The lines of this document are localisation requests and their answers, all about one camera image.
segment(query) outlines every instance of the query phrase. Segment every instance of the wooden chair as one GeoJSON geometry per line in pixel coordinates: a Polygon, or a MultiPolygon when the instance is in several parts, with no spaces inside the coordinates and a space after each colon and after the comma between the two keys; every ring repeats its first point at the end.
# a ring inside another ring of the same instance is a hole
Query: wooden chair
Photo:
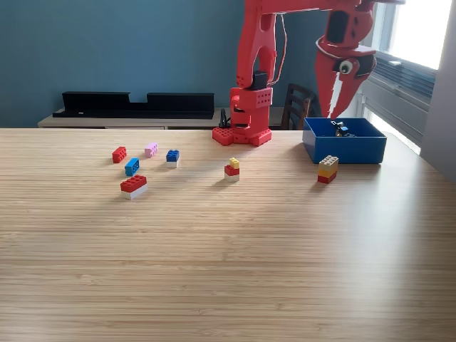
{"type": "Polygon", "coordinates": [[[312,102],[316,99],[316,95],[301,87],[290,83],[286,92],[286,101],[284,115],[282,116],[282,130],[290,130],[290,119],[292,122],[292,130],[303,130],[304,119],[311,112],[312,102]]]}

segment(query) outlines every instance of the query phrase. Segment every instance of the blue box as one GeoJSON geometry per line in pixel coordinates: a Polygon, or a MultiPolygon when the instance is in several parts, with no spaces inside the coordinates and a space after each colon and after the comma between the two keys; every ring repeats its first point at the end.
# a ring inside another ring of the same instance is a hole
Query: blue box
{"type": "Polygon", "coordinates": [[[131,160],[125,166],[125,175],[127,175],[128,177],[133,177],[139,168],[140,168],[139,158],[131,158],[131,160]]]}
{"type": "Polygon", "coordinates": [[[179,151],[178,150],[170,150],[168,154],[166,155],[166,161],[167,162],[177,162],[179,159],[179,151]]]}
{"type": "Polygon", "coordinates": [[[379,164],[385,153],[386,136],[365,118],[341,118],[355,137],[336,137],[331,119],[307,118],[302,141],[314,163],[332,155],[345,164],[379,164]]]}

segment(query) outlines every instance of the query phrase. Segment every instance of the blue wall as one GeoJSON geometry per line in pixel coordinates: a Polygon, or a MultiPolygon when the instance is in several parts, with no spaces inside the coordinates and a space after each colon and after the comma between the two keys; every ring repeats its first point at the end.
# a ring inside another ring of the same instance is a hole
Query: blue wall
{"type": "Polygon", "coordinates": [[[328,22],[327,11],[310,11],[288,14],[291,22],[289,44],[289,82],[296,83],[318,94],[315,76],[316,41],[324,35],[328,22]]]}
{"type": "MultiPolygon", "coordinates": [[[[36,127],[67,90],[131,91],[132,101],[209,92],[227,106],[243,16],[244,0],[1,0],[0,126],[36,127]]],[[[315,52],[306,37],[315,23],[303,16],[286,17],[290,49],[274,105],[290,81],[313,81],[314,64],[303,61],[315,52]]],[[[279,26],[278,37],[281,51],[279,26]]]]}

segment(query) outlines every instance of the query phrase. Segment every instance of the wall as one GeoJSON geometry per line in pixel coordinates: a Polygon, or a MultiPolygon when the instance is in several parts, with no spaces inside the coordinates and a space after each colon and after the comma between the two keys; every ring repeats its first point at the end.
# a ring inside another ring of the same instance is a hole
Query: wall
{"type": "Polygon", "coordinates": [[[453,3],[440,68],[426,122],[421,155],[456,182],[456,5],[453,3]]]}
{"type": "Polygon", "coordinates": [[[243,16],[243,0],[1,0],[0,126],[36,127],[67,90],[208,92],[227,106],[243,16]]]}
{"type": "Polygon", "coordinates": [[[288,14],[289,80],[318,94],[315,75],[316,41],[324,35],[328,12],[309,11],[288,14]]]}

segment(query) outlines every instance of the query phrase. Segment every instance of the black object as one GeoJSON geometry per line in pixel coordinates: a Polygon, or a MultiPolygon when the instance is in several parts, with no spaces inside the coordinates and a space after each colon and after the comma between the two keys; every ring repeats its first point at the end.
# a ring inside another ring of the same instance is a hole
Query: black object
{"type": "Polygon", "coordinates": [[[214,116],[214,94],[148,93],[146,103],[131,103],[130,93],[68,91],[55,118],[201,119],[214,116]]]}
{"type": "MultiPolygon", "coordinates": [[[[372,68],[375,65],[375,57],[374,55],[369,56],[361,56],[361,57],[353,57],[359,63],[359,69],[356,71],[357,76],[364,76],[367,73],[372,71],[372,68]]],[[[344,59],[339,59],[334,63],[333,71],[339,72],[342,62],[344,59]]]]}
{"type": "Polygon", "coordinates": [[[268,74],[264,71],[254,71],[254,81],[248,90],[261,90],[268,86],[268,74]]]}
{"type": "Polygon", "coordinates": [[[231,125],[229,124],[228,121],[230,121],[231,118],[228,118],[227,119],[227,112],[225,110],[225,108],[222,108],[222,110],[220,111],[220,123],[219,123],[219,127],[220,128],[230,128],[231,125]]]}
{"type": "Polygon", "coordinates": [[[331,121],[331,124],[336,128],[336,137],[356,137],[356,135],[350,134],[348,128],[343,125],[343,122],[337,123],[336,121],[331,121]]]}

